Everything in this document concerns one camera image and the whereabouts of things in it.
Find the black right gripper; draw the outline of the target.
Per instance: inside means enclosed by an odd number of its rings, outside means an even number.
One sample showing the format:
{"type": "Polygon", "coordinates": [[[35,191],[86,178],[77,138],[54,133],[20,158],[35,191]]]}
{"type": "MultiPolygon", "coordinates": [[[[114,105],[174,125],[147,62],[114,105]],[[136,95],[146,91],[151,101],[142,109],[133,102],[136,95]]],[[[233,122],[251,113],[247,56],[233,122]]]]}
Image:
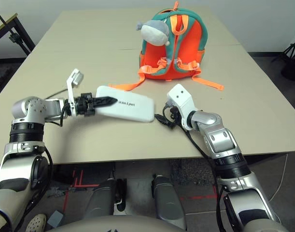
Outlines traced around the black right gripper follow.
{"type": "Polygon", "coordinates": [[[181,123],[181,114],[176,106],[170,106],[168,103],[165,104],[163,108],[163,115],[155,114],[155,119],[157,119],[161,124],[168,126],[170,129],[175,127],[183,128],[181,123]],[[170,119],[166,116],[166,110],[169,109],[170,119]]]}

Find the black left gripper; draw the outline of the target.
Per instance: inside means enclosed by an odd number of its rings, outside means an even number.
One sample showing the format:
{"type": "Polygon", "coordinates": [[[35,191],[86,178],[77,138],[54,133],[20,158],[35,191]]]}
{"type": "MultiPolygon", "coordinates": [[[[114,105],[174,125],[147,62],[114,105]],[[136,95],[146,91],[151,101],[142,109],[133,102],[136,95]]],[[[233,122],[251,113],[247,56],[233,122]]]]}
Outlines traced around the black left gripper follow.
{"type": "Polygon", "coordinates": [[[74,98],[77,115],[94,116],[95,108],[111,106],[117,102],[113,97],[92,97],[92,93],[82,93],[74,98]]]}

